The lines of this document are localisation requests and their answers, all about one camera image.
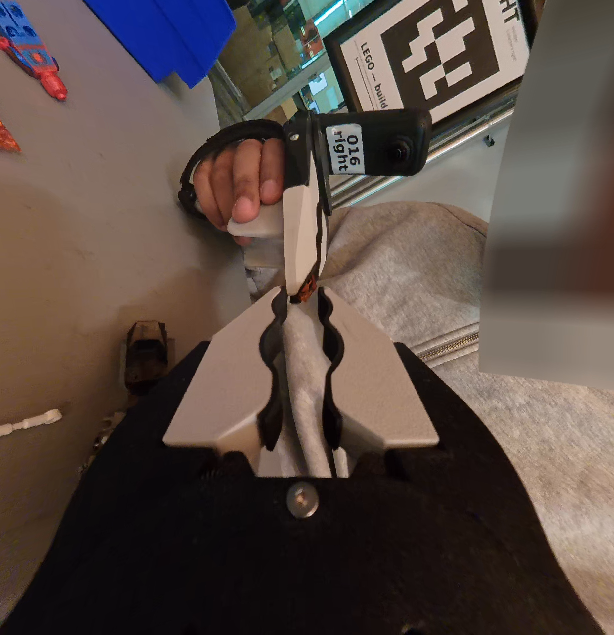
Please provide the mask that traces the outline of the blue red lego figure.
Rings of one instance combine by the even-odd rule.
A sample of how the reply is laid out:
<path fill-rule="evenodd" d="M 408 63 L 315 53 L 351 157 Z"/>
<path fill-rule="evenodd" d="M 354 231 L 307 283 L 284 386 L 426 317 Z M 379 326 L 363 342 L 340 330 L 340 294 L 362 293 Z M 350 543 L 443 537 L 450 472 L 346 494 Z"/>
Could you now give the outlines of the blue red lego figure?
<path fill-rule="evenodd" d="M 67 99 L 57 61 L 15 1 L 0 1 L 0 51 L 36 79 L 53 99 Z"/>

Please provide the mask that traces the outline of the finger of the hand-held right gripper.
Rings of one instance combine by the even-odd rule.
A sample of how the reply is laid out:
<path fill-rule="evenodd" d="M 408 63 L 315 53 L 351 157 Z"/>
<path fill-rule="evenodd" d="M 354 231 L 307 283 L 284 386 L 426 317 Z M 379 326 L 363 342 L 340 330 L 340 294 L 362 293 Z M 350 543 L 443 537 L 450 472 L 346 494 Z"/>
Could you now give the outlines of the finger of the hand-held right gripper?
<path fill-rule="evenodd" d="M 285 287 L 289 297 L 309 278 L 316 260 L 317 217 L 321 217 L 321 212 L 314 163 L 310 163 L 308 174 L 308 184 L 290 187 L 282 197 Z"/>
<path fill-rule="evenodd" d="M 320 276 L 327 260 L 329 239 L 329 218 L 317 217 L 317 234 L 316 234 L 316 260 L 311 269 L 312 286 L 315 288 L 318 284 Z"/>

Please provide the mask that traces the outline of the black lego motorcycle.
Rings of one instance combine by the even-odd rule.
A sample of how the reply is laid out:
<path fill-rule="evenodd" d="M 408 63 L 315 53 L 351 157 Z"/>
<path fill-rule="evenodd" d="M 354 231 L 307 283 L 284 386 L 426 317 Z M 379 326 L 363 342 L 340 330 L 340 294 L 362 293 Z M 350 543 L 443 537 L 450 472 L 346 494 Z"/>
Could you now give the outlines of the black lego motorcycle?
<path fill-rule="evenodd" d="M 121 424 L 128 410 L 136 406 L 142 397 L 168 375 L 174 354 L 175 341 L 168 336 L 164 322 L 137 321 L 128 330 L 121 346 L 121 382 L 126 390 L 127 402 L 120 411 L 103 419 L 90 455 L 80 467 L 81 478 Z"/>

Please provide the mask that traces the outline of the small black lego assembly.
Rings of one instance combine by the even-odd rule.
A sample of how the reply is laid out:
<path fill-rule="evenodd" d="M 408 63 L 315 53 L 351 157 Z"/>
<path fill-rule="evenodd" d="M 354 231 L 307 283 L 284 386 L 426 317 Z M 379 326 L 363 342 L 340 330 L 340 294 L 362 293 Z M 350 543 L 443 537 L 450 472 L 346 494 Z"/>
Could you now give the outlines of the small black lego assembly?
<path fill-rule="evenodd" d="M 314 292 L 317 291 L 317 288 L 318 288 L 317 278 L 312 274 L 309 276 L 308 279 L 304 281 L 299 291 L 296 294 L 289 297 L 289 302 L 291 304 L 306 303 L 314 294 Z"/>

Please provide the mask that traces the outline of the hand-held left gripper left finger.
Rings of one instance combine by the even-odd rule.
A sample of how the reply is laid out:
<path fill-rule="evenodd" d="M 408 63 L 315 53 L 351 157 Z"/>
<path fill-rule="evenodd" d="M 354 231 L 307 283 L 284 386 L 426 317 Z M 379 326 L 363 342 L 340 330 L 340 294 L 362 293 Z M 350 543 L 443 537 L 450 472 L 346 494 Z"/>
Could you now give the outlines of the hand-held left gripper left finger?
<path fill-rule="evenodd" d="M 276 286 L 209 342 L 163 436 L 172 448 L 242 453 L 257 472 L 262 449 L 279 440 L 279 370 L 288 295 Z"/>

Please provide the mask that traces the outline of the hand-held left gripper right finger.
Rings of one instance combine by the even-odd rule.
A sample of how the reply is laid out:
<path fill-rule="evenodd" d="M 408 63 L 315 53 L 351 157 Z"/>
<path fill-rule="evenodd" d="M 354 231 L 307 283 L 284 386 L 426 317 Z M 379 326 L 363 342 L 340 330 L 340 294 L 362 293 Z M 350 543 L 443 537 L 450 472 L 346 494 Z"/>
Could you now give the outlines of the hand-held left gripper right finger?
<path fill-rule="evenodd" d="M 326 286 L 317 291 L 317 317 L 327 361 L 322 431 L 337 475 L 350 477 L 366 455 L 438 446 L 392 339 Z"/>

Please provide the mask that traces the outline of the plain blue storage bin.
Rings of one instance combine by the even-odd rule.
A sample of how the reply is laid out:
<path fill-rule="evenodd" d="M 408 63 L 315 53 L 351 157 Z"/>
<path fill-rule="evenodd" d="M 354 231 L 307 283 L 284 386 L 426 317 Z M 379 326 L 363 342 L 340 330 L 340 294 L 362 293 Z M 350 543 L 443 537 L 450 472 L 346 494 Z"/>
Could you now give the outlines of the plain blue storage bin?
<path fill-rule="evenodd" d="M 151 79 L 202 82 L 237 26 L 226 1 L 85 1 Z"/>

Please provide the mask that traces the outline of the person's right hand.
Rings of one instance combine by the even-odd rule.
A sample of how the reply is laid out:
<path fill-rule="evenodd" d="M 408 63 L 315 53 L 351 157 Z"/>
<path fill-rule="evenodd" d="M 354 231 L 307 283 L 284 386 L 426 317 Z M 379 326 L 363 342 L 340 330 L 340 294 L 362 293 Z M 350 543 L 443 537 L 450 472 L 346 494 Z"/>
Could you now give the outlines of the person's right hand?
<path fill-rule="evenodd" d="M 217 230 L 228 222 L 245 224 L 257 218 L 262 205 L 282 200 L 285 145 L 280 139 L 246 139 L 223 149 L 196 167 L 192 183 L 198 206 Z"/>

